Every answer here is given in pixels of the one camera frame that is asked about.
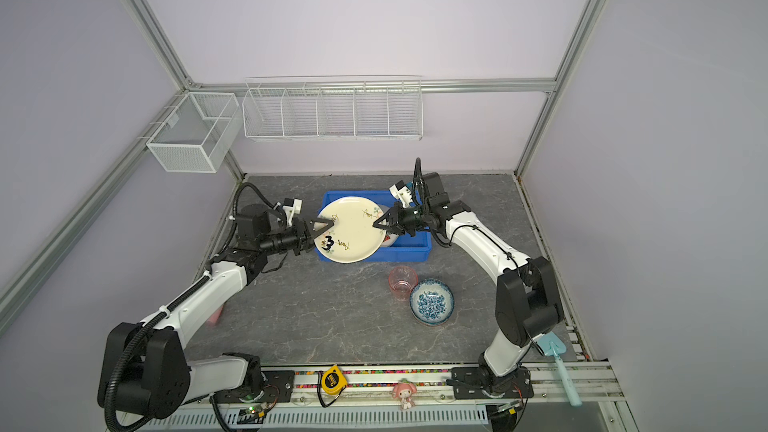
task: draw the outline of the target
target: pink figurine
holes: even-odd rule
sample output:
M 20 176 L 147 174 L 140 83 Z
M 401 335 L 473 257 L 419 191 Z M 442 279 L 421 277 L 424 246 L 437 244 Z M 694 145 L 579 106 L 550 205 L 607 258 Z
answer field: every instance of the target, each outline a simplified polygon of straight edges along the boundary
M 400 399 L 400 410 L 408 410 L 411 407 L 416 406 L 413 403 L 411 396 L 416 393 L 416 386 L 408 382 L 408 380 L 402 380 L 395 385 L 392 390 L 392 398 Z

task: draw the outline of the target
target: blue bin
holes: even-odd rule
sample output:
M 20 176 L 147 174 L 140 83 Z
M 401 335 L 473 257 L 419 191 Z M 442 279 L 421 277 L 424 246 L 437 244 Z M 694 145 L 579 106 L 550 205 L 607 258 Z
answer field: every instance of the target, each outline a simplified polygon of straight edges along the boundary
M 331 190 L 322 197 L 320 210 L 334 200 L 349 196 L 370 198 L 375 203 L 388 207 L 395 203 L 395 198 L 389 190 Z M 428 232 L 417 232 L 415 237 L 405 234 L 398 237 L 394 244 L 380 248 L 360 262 L 426 262 L 431 250 L 432 237 Z M 320 251 L 317 252 L 317 256 L 322 261 L 333 262 Z

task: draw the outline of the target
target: tape measure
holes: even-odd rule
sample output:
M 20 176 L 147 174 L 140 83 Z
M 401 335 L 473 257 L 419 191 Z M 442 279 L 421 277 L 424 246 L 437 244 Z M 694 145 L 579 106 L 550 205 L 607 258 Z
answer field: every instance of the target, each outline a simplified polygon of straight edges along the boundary
M 347 381 L 344 378 L 344 374 L 341 372 L 341 369 L 339 369 L 338 365 L 334 365 L 330 369 L 326 370 L 322 376 L 318 374 L 317 398 L 320 399 L 320 405 L 325 408 L 336 402 L 336 399 L 338 399 L 341 395 L 341 392 L 346 389 L 346 386 Z M 321 388 L 326 392 L 326 394 L 335 395 L 336 397 L 331 402 L 326 404 L 322 400 L 322 395 L 320 393 Z

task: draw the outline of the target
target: white wire basket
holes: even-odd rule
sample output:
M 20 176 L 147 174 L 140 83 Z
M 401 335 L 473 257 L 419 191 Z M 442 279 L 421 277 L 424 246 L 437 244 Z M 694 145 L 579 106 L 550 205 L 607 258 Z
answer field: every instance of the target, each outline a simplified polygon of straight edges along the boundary
M 187 92 L 147 147 L 168 172 L 216 172 L 242 127 L 233 93 Z
M 423 117 L 418 81 L 260 83 L 243 98 L 245 136 L 257 141 L 421 139 Z

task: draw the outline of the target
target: table surface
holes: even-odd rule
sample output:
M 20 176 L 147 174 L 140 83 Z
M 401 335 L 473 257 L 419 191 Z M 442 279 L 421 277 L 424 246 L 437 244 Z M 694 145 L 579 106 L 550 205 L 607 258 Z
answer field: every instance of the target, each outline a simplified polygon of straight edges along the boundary
M 315 215 L 329 190 L 386 190 L 400 176 L 256 176 L 250 181 L 272 202 L 301 198 L 302 214 Z M 496 235 L 514 248 L 539 256 L 528 216 L 508 175 L 442 176 L 451 200 L 461 199 Z M 255 202 L 245 190 L 240 207 Z M 280 256 L 270 258 L 267 268 Z M 188 359 L 225 352 L 258 355 L 264 365 L 476 362 L 498 326 L 495 286 L 460 247 L 433 244 L 427 262 L 409 262 L 419 280 L 436 278 L 454 294 L 456 308 L 443 325 L 428 327 L 413 317 L 407 302 L 396 301 L 387 283 L 398 263 L 322 262 L 316 251 L 262 274 L 224 306 L 216 325 L 205 324 L 187 345 Z M 555 333 L 576 360 L 564 324 Z M 530 350 L 524 361 L 549 361 Z

